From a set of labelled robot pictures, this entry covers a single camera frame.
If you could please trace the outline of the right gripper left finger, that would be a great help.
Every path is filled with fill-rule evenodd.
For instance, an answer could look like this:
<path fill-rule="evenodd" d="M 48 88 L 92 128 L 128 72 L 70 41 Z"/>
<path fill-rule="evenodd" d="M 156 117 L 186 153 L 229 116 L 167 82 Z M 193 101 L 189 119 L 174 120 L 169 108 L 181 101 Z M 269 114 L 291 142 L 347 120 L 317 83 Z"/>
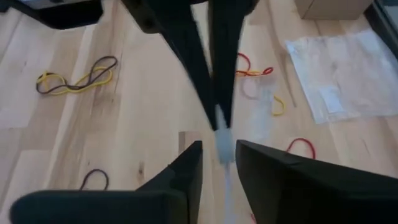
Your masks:
<path fill-rule="evenodd" d="M 17 199 L 11 223 L 197 223 L 201 141 L 136 190 L 41 190 Z"/>

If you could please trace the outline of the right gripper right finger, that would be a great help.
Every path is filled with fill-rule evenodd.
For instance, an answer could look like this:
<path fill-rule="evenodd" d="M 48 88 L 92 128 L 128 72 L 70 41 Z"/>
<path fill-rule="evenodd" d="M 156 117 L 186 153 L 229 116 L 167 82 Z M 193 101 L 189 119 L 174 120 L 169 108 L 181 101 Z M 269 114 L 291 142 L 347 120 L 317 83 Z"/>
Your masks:
<path fill-rule="evenodd" d="M 397 179 L 238 140 L 239 179 L 257 223 L 397 223 Z"/>

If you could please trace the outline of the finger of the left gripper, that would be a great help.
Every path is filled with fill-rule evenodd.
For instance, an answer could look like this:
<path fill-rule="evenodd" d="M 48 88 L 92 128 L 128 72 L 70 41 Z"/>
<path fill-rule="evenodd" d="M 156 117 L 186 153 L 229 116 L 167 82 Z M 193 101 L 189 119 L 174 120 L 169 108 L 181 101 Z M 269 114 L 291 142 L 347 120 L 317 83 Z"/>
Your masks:
<path fill-rule="evenodd" d="M 237 57 L 244 19 L 259 0 L 211 0 L 208 5 L 209 51 L 216 104 L 231 126 Z"/>
<path fill-rule="evenodd" d="M 210 76 L 192 15 L 192 1 L 123 1 L 123 5 L 143 32 L 162 35 L 190 78 L 211 128 L 217 130 L 215 99 L 205 89 L 210 84 Z M 104 13 L 102 0 L 1 0 L 1 12 L 10 8 L 58 30 L 96 24 Z"/>

